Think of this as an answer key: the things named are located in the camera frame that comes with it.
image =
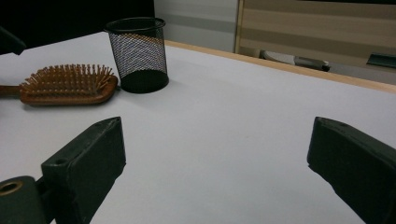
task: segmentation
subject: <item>mesh cup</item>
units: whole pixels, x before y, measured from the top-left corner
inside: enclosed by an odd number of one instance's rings
[[[106,24],[123,90],[148,93],[169,83],[164,26],[165,21],[158,18],[128,18]]]

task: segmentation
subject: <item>hairbrush handle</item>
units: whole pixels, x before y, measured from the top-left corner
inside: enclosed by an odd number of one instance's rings
[[[0,85],[0,96],[19,96],[20,86],[2,86]]]

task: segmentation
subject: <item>hairbrush bristle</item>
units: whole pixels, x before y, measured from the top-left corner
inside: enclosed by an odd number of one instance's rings
[[[26,78],[21,92],[32,96],[93,96],[113,76],[104,65],[66,64],[45,67]]]

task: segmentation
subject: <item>pencil holder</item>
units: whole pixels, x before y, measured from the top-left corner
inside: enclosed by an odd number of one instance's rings
[[[165,21],[158,18],[127,18],[106,24],[123,90],[148,93],[169,83],[164,26]]]

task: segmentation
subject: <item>floor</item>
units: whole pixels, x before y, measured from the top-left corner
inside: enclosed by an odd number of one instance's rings
[[[393,71],[389,72],[380,69],[377,70],[362,68],[340,63],[323,62],[310,59],[305,60],[304,58],[294,57],[289,54],[282,54],[265,50],[261,51],[260,58],[282,63],[289,63],[296,66],[310,67],[318,70],[323,70],[323,65],[325,65],[328,72],[331,73],[396,85],[396,69],[393,69]]]

